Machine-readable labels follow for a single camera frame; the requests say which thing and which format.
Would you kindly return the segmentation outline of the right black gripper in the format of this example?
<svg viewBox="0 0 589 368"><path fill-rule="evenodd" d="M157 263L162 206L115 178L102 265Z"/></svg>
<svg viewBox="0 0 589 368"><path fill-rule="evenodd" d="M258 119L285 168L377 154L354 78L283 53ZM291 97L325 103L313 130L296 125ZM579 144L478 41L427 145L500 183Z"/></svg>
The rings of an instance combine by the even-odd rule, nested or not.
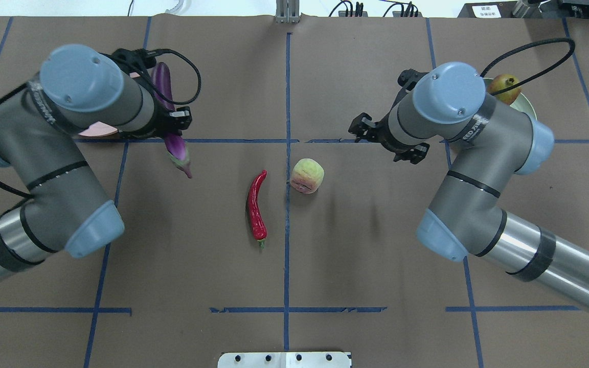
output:
<svg viewBox="0 0 589 368"><path fill-rule="evenodd" d="M354 142L356 143L365 140L370 143L381 144L383 148L395 154L393 159L395 162L409 161L412 165L417 165L426 158L430 149L430 145L426 143L403 144L395 139L390 132L387 118L375 122L367 113L357 115L351 121L348 132L355 136Z"/></svg>

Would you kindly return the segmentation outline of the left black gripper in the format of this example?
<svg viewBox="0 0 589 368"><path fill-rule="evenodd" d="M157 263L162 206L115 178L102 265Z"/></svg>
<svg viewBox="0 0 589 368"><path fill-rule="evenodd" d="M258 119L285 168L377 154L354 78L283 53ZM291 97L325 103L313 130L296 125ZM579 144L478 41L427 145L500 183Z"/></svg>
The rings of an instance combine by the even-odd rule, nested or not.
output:
<svg viewBox="0 0 589 368"><path fill-rule="evenodd" d="M147 126L141 129L141 138L165 138L167 135L181 136L192 123L190 106L182 106L175 111L168 111L163 105L154 108L154 113Z"/></svg>

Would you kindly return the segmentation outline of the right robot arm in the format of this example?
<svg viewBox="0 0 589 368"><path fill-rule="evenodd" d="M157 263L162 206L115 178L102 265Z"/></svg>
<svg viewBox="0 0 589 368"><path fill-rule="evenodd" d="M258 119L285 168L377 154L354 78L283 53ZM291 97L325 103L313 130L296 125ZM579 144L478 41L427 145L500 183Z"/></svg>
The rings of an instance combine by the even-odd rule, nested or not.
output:
<svg viewBox="0 0 589 368"><path fill-rule="evenodd" d="M589 251L497 206L513 175L531 174L549 158L552 130L487 93L477 70L460 61L406 70L399 83L383 119L362 113L348 131L356 142L382 144L395 162L420 162L436 136L456 150L417 228L421 244L451 261L480 257L589 312Z"/></svg>

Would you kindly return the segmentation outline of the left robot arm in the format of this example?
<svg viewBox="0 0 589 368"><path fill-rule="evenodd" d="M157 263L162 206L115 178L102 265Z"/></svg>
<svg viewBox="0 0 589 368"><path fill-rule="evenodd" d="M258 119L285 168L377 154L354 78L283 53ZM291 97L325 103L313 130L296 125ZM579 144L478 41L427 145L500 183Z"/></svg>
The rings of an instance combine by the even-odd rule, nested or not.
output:
<svg viewBox="0 0 589 368"><path fill-rule="evenodd" d="M182 132L190 103L171 95L170 73L156 58L172 49L83 44L53 50L39 72L0 98L0 188L21 196L0 214L0 281L61 250L84 257L124 233L121 214L73 138L96 123L128 139L159 137L191 178Z"/></svg>

